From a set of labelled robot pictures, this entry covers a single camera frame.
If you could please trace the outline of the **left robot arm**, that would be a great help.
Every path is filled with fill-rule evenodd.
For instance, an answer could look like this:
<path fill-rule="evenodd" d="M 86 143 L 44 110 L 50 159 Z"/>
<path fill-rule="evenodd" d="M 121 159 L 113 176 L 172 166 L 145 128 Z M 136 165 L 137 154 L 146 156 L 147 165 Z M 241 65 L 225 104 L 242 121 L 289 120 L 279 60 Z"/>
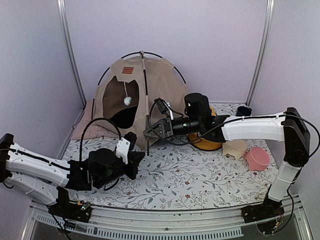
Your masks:
<path fill-rule="evenodd" d="M 100 148 L 85 160 L 55 159 L 29 151 L 6 133 L 0 139 L 0 181 L 21 188 L 27 195 L 48 206 L 52 215 L 88 223 L 92 208 L 88 201 L 71 202 L 69 190 L 100 189 L 123 175 L 134 180 L 145 157 L 134 151 L 137 137 L 129 132 L 114 150 Z"/>

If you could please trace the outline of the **pink checkered cushion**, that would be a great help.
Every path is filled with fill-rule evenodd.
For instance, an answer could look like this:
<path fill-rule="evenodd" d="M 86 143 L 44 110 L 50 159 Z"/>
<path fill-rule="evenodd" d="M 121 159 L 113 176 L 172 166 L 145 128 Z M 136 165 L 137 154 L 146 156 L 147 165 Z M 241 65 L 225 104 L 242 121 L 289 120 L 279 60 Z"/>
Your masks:
<path fill-rule="evenodd" d="M 93 105 L 93 100 L 89 100 L 84 108 L 84 113 L 79 121 L 79 123 L 75 126 L 71 140 L 80 140 L 81 136 L 83 134 L 83 130 L 85 129 L 86 125 L 92 120 L 92 105 Z M 100 138 L 100 137 L 108 137 L 108 138 L 116 138 L 118 137 L 118 134 L 116 134 L 115 129 L 113 128 L 113 131 L 110 131 L 106 128 L 103 128 L 97 123 L 92 123 L 88 129 L 85 132 L 84 135 L 84 140 L 90 140 L 90 139 L 95 139 L 95 138 Z"/>

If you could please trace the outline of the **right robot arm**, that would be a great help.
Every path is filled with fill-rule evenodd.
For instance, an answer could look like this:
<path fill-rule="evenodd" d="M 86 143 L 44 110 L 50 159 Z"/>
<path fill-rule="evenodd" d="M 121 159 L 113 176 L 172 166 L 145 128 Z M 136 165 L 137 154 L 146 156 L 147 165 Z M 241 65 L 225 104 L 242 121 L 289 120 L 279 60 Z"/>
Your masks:
<path fill-rule="evenodd" d="M 171 137 L 199 133 L 212 142 L 229 143 L 236 140 L 271 140 L 285 144 L 285 154 L 278 173 L 268 188 L 263 202 L 241 209 L 245 223 L 258 222 L 264 235 L 279 232 L 279 221 L 285 213 L 282 200 L 296 182 L 302 168 L 312 156 L 310 153 L 309 122 L 294 107 L 285 112 L 258 116 L 213 116 L 207 96 L 189 93 L 184 97 L 185 117 L 167 116 L 155 123 L 148 122 L 143 135 L 167 142 Z"/>

